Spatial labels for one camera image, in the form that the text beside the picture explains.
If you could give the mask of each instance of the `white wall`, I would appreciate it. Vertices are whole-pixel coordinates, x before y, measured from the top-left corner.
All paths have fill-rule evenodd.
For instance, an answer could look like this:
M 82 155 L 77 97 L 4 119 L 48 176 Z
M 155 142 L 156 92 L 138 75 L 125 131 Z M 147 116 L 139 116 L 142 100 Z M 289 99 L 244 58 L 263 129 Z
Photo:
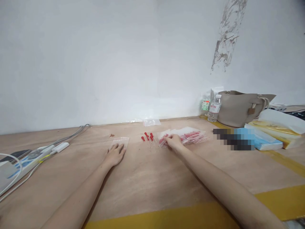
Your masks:
M 0 134 L 198 115 L 216 84 L 304 103 L 298 0 L 248 0 L 231 65 L 210 75 L 224 2 L 1 1 Z
M 305 102 L 305 1 L 248 0 L 224 84 Z

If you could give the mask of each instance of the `phone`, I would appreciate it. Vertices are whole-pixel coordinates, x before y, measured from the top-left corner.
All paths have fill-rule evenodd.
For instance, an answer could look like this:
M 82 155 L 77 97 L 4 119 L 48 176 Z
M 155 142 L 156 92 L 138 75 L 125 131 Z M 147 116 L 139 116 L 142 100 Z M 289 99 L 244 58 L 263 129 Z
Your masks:
M 22 151 L 12 153 L 11 155 L 14 156 L 14 157 L 17 157 L 20 160 L 24 156 L 28 155 L 31 151 L 32 151 L 31 149 L 26 149 L 26 150 L 22 150 Z M 9 157 L 9 156 L 6 156 L 5 158 L 2 158 L 0 160 L 0 162 L 4 162 L 4 161 L 9 161 L 12 164 L 14 164 L 16 162 L 16 160 L 14 158 Z

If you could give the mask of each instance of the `plywood tabletop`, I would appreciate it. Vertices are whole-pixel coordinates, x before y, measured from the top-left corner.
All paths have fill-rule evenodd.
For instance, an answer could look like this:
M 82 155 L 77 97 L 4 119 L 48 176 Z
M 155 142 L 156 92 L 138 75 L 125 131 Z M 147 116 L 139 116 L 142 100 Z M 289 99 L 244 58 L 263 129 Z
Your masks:
M 19 189 L 0 203 L 1 228 L 40 228 L 100 165 L 113 139 L 130 137 L 122 162 L 108 174 L 89 221 L 99 221 L 214 202 L 208 190 L 168 148 L 141 140 L 185 126 L 202 129 L 210 140 L 187 146 L 256 194 L 304 185 L 305 178 L 259 151 L 230 151 L 213 137 L 212 123 L 198 117 L 163 120 L 143 127 L 124 123 L 88 127 L 64 151 L 47 160 Z M 35 149 L 74 133 L 77 128 L 0 136 L 0 152 Z

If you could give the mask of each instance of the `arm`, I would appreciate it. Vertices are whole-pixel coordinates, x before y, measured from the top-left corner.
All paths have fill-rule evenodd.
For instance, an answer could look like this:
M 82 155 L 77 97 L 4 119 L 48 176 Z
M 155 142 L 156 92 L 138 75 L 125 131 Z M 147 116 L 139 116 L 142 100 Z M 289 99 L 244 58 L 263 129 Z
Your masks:
M 189 165 L 243 228 L 285 228 L 282 222 L 246 188 L 213 164 L 188 150 L 178 135 L 166 138 L 168 145 Z
M 109 170 L 123 158 L 123 144 L 114 145 L 106 154 L 102 164 L 68 197 L 42 227 L 43 229 L 81 228 Z

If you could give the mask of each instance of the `wall stain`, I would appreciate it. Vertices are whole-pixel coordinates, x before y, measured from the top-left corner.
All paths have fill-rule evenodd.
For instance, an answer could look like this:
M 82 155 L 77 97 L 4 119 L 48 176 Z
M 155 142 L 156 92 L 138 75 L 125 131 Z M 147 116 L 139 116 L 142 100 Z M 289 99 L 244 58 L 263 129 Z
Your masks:
M 226 67 L 230 65 L 246 5 L 247 0 L 228 0 L 225 4 L 220 23 L 220 39 L 216 43 L 211 73 L 215 67 L 226 72 Z

